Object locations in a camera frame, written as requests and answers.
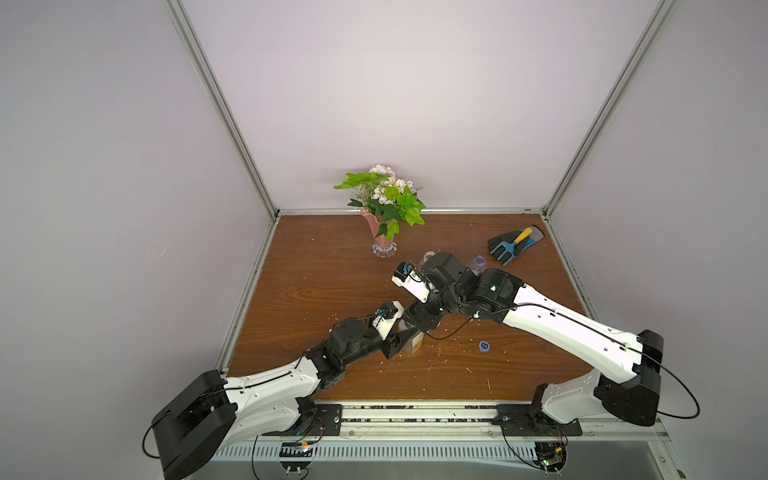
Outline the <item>green label clear bottle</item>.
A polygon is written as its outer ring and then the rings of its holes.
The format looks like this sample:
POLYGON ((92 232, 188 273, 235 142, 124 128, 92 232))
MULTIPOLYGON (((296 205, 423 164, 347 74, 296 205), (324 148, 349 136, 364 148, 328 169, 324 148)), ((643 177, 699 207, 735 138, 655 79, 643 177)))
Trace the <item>green label clear bottle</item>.
POLYGON ((415 355, 421 349, 423 340, 424 333, 418 329, 414 329, 405 343, 402 350, 403 354, 408 356, 415 355))

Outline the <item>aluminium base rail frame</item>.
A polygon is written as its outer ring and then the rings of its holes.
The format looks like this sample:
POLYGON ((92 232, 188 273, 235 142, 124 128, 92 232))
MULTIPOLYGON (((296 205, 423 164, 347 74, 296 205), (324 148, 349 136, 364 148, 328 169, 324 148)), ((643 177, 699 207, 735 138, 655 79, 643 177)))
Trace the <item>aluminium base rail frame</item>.
POLYGON ((251 436, 185 479, 686 479, 661 424, 605 415, 578 437, 506 436, 498 404, 342 401, 339 436, 251 436))

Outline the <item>pink vase with flowers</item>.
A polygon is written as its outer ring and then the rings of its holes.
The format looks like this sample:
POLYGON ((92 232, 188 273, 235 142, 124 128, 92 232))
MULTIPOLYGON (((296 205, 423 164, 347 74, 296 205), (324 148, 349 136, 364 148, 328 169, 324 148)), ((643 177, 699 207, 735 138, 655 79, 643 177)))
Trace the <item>pink vase with flowers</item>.
POLYGON ((333 188, 352 191, 348 206, 357 208, 366 220, 373 236, 372 251, 378 258, 395 255, 395 237, 402 224, 425 224, 420 188, 398 177, 391 167, 376 164, 361 173, 347 173, 333 188))

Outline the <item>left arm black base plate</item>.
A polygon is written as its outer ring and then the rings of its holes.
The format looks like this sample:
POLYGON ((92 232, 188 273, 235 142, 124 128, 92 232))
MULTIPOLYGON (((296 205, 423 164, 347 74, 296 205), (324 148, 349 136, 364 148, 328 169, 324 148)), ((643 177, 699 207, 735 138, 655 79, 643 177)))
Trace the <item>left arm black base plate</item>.
POLYGON ((287 430, 266 433, 268 437, 339 436, 343 406, 341 404, 316 404, 311 415, 302 415, 287 430))

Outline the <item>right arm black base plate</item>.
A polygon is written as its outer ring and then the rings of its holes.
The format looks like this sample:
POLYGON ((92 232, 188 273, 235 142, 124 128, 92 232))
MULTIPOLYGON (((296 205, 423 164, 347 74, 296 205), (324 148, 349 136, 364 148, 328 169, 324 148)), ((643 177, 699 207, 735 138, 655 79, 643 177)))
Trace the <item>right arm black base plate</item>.
POLYGON ((529 404, 498 404, 491 424, 499 426, 506 436, 578 437, 583 430, 578 420, 559 424, 544 416, 529 414, 529 404))

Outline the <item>aluminium corner frame post left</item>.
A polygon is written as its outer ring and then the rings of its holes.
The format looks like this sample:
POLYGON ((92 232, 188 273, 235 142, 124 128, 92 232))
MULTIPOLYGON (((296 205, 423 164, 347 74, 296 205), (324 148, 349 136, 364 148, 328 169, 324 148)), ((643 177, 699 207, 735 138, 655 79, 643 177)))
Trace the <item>aluminium corner frame post left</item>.
POLYGON ((189 13, 182 1, 168 0, 166 5, 174 27, 184 44, 190 60, 202 82, 203 88, 207 92, 213 104, 214 110, 218 114, 227 135, 233 143, 236 153, 243 164, 246 173, 254 187, 266 214, 272 223, 279 219, 279 209, 275 206, 271 195, 260 175, 251 151, 244 139, 237 121, 228 104, 222 87, 216 77, 216 74, 210 64, 204 51, 189 13))

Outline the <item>aluminium corner frame post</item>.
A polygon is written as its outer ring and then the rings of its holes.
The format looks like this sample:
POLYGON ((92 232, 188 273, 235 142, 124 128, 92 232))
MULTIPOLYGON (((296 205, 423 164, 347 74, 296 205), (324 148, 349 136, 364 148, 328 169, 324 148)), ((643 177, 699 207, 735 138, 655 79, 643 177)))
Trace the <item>aluminium corner frame post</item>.
POLYGON ((210 64, 204 51, 189 13, 182 1, 168 0, 166 5, 174 27, 184 44, 190 60, 202 82, 203 88, 207 92, 213 104, 214 110, 218 114, 227 135, 233 143, 236 153, 243 164, 246 173, 254 187, 266 214, 272 223, 279 219, 279 209, 275 206, 271 195, 260 175, 251 151, 244 139, 237 121, 228 104, 222 87, 216 77, 216 74, 210 64))
POLYGON ((673 13, 676 6, 677 1, 675 0, 661 0, 656 3, 650 19, 641 31, 638 40, 630 51, 616 80, 613 82, 584 138, 577 147, 576 153, 569 163, 563 177, 559 181, 550 199, 542 207, 542 217, 545 221, 550 221, 553 218, 554 213, 564 200, 568 189, 586 163, 589 154, 597 144, 600 136, 636 76, 642 62, 645 60, 656 41, 656 38, 667 23, 668 18, 673 13))

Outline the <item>aluminium corner frame post right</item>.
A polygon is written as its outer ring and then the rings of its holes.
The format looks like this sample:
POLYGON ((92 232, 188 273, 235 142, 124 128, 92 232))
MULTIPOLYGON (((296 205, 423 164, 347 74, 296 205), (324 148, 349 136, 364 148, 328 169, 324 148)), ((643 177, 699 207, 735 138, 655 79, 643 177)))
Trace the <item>aluminium corner frame post right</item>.
POLYGON ((616 80, 613 82, 584 138, 577 147, 576 153, 569 163, 563 177, 559 181, 550 199, 542 207, 542 217, 545 221, 550 221, 553 218, 554 213, 564 200, 568 189, 586 163, 589 154, 597 144, 600 136, 636 76, 642 62, 645 60, 656 41, 656 38, 667 23, 668 18, 673 13, 676 6, 677 1, 675 0, 661 0, 656 3, 650 19, 641 31, 638 40, 630 51, 616 80))

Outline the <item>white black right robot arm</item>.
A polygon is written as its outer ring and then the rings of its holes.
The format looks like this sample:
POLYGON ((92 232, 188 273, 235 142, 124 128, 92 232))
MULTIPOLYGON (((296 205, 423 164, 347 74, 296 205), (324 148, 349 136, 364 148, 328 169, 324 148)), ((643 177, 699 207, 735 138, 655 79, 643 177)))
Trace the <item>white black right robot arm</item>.
POLYGON ((415 299, 403 318, 428 333, 447 314, 522 330, 578 357, 591 371, 539 386, 529 411, 535 421, 569 424, 609 413, 638 426, 658 414, 664 339, 651 330, 621 331, 569 309, 500 269, 481 274, 441 252, 421 268, 402 262, 392 281, 415 299))

